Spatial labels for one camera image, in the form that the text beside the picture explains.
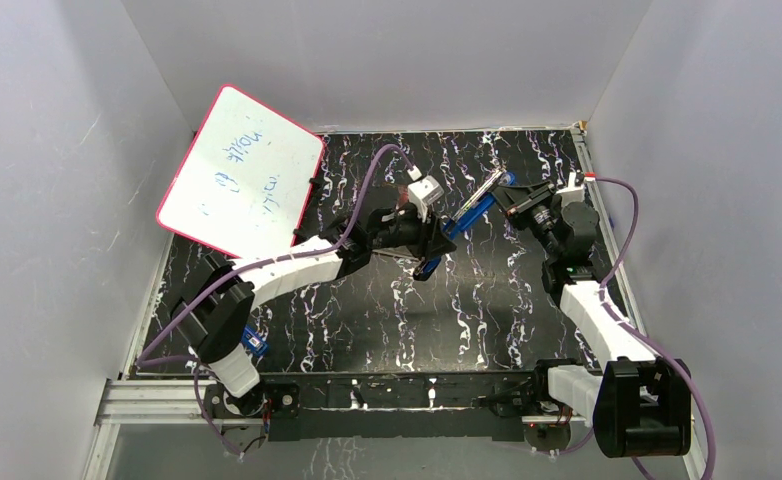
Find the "blue stapler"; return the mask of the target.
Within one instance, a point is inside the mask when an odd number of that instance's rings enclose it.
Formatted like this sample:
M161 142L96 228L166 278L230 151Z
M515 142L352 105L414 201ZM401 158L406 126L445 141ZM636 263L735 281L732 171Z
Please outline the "blue stapler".
M495 170L484 184L445 222L441 229L443 234L450 242L453 242L457 236L470 230L474 223L495 204L493 190L497 186L511 186L514 182L515 175L513 173L503 169ZM413 279L416 281L428 280L441 263L443 256L444 253L441 253L432 259L422 261L414 270Z

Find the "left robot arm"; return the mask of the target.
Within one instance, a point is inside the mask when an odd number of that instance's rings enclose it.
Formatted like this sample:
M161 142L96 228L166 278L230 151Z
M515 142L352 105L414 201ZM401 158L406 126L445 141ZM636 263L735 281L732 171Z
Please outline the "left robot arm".
M311 284L331 282L366 266L378 252L403 250L418 261L414 275L428 278L426 265L452 253L456 245L438 215L421 220L417 210L378 209L364 222L340 217L320 234L273 261L237 266L217 264L198 281L193 299L183 298L174 312L199 364L227 391L227 403L242 416L261 411L266 391L242 341L250 313L277 297Z

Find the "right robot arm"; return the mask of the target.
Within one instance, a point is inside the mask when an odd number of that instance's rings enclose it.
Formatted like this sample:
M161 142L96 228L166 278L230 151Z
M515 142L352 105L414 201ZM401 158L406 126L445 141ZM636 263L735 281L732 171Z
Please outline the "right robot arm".
M687 454L692 434L687 372L680 361L663 359L628 332L628 318L611 304L590 258L600 216L586 202L583 184L497 186L492 195L511 226L531 231L543 246L545 291L602 368L595 375L578 364L540 362L539 380L530 387L532 405L544 414L568 406L590 420L609 458Z

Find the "pink framed whiteboard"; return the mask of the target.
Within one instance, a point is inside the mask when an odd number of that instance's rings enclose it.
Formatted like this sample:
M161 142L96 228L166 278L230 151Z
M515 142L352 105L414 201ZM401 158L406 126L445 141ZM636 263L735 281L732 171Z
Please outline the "pink framed whiteboard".
M231 257L258 260L296 242L323 140L224 85L157 210L157 223Z

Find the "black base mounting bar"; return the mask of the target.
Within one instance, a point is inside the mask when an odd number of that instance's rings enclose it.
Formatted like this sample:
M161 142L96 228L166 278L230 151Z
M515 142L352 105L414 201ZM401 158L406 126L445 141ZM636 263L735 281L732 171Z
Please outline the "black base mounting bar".
M257 426L273 442L471 437L565 448L577 417L537 387L530 371L265 374L241 398L212 383L202 405L224 427Z

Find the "aluminium frame rail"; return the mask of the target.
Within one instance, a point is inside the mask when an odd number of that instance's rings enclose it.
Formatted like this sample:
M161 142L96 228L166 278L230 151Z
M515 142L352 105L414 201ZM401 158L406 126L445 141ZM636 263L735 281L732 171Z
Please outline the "aluminium frame rail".
M105 479L120 430L126 425L204 425L197 399L214 382L201 380L110 380L97 409L84 479Z

